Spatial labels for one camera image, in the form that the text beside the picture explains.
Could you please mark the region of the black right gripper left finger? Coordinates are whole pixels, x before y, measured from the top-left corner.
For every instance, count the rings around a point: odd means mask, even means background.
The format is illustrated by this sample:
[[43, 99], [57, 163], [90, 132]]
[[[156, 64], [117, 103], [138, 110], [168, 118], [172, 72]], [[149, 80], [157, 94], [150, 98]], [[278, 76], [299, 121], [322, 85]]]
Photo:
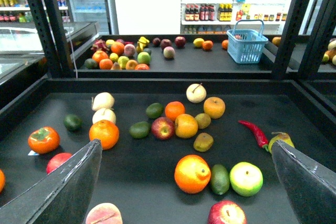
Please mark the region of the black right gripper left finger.
[[102, 146], [93, 140], [1, 207], [1, 223], [82, 223], [98, 179]]

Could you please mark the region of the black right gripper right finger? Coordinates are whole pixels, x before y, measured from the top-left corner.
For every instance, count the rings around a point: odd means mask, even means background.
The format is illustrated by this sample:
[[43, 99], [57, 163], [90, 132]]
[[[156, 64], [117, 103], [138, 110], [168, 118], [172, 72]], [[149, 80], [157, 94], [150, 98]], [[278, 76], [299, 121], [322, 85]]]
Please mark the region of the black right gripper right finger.
[[335, 172], [283, 141], [272, 160], [299, 223], [335, 223]]

